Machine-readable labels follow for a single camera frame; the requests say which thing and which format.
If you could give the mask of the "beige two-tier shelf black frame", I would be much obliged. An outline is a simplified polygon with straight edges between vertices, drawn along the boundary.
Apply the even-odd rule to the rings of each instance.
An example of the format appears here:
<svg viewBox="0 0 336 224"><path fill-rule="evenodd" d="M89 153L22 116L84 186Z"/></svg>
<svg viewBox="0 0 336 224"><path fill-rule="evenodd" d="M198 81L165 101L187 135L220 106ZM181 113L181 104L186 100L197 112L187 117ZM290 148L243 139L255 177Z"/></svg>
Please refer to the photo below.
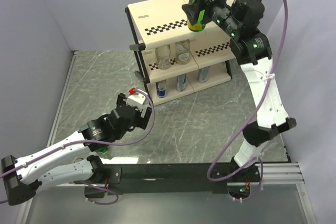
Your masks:
<svg viewBox="0 0 336 224"><path fill-rule="evenodd" d="M129 4L125 8L133 35L130 46L139 67L138 76L143 81L153 103L159 105L183 96L229 82L232 78L230 60L234 58L229 48L229 37L214 23L198 33L187 27L182 5L188 0L147 0ZM175 43L190 41L190 58L181 65L175 61ZM158 68L155 59L157 47L170 45L170 67ZM210 66L208 79L197 80L198 70ZM176 90L176 77L186 74L186 89ZM167 94L156 95L155 83L166 80Z"/></svg>

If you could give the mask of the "silver blue energy drink can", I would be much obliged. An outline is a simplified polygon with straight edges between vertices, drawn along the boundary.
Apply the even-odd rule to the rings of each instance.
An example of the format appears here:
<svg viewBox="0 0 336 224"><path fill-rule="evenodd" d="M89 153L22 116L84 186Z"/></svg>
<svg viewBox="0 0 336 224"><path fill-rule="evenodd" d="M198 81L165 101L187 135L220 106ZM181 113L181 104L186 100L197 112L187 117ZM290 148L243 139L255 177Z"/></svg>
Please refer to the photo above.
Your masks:
<svg viewBox="0 0 336 224"><path fill-rule="evenodd" d="M210 66L208 67L204 67L204 68L200 68L198 70L198 75L197 75L197 80L200 83L204 83L207 81L208 79L208 75L209 75L209 71L210 71Z"/></svg>

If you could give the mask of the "clear Chang soda water bottle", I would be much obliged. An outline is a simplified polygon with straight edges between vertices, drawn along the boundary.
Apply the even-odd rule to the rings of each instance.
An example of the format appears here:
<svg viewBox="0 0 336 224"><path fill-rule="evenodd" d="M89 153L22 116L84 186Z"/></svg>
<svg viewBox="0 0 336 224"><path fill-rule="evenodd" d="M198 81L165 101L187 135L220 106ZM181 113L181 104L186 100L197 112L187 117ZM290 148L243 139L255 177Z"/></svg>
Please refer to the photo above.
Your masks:
<svg viewBox="0 0 336 224"><path fill-rule="evenodd" d="M155 49L156 64L159 69L166 70L170 67L171 48L170 45L157 47Z"/></svg>

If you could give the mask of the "aluminium rail frame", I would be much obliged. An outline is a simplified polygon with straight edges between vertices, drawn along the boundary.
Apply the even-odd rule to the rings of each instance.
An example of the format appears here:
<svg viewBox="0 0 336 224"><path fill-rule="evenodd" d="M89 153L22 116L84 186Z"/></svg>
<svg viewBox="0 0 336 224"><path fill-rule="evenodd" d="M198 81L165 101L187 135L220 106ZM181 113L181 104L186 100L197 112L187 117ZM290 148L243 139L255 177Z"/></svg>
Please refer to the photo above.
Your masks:
<svg viewBox="0 0 336 224"><path fill-rule="evenodd" d="M118 93L139 85L133 54L125 50L76 51L47 143L110 111ZM243 75L228 84L156 108L153 133L142 143L115 148L112 163L211 162L253 108ZM85 201L83 185L64 184L23 203L17 223L316 223L297 163L285 162L277 138L263 153L264 180L252 199L225 194L126 194L109 206Z"/></svg>

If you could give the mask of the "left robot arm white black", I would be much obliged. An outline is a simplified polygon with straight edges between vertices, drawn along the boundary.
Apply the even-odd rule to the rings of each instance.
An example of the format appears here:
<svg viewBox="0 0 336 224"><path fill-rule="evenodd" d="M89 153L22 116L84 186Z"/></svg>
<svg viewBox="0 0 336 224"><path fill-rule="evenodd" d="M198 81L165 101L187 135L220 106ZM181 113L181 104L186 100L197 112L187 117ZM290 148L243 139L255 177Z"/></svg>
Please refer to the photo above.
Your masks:
<svg viewBox="0 0 336 224"><path fill-rule="evenodd" d="M154 103L139 89L129 96L118 95L117 106L83 125L62 141L37 153L15 158L8 155L1 160L1 179L6 191L5 203L19 205L38 192L67 182L99 183L105 170L94 152L107 146L123 146L125 133L141 128L151 132L148 122L155 121Z"/></svg>

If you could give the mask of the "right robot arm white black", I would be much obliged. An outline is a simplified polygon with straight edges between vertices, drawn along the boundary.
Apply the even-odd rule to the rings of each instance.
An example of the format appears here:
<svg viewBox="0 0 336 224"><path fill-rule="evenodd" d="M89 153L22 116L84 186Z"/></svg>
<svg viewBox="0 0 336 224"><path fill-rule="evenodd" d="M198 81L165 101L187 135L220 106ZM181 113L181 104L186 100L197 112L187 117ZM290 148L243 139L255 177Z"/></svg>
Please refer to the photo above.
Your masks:
<svg viewBox="0 0 336 224"><path fill-rule="evenodd" d="M249 164L256 158L264 144L282 132L297 125L284 109L272 71L274 61L269 40L259 29L264 16L262 0L194 0L182 5L191 24L201 15L203 23L214 22L229 37L229 47L247 78L257 113L256 120L243 128L244 141L234 156L236 165L230 169L235 181L248 175Z"/></svg>

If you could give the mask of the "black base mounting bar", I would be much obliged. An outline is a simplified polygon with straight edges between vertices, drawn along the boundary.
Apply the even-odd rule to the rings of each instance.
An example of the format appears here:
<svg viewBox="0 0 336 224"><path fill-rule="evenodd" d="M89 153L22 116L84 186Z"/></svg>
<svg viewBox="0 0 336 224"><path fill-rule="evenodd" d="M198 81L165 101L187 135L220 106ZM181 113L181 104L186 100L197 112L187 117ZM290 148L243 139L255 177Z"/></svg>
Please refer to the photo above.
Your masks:
<svg viewBox="0 0 336 224"><path fill-rule="evenodd" d="M226 194L229 183L260 181L258 166L244 168L219 182L208 180L209 163L180 164L104 164L90 184L106 185L118 195L136 193L187 193L210 191Z"/></svg>

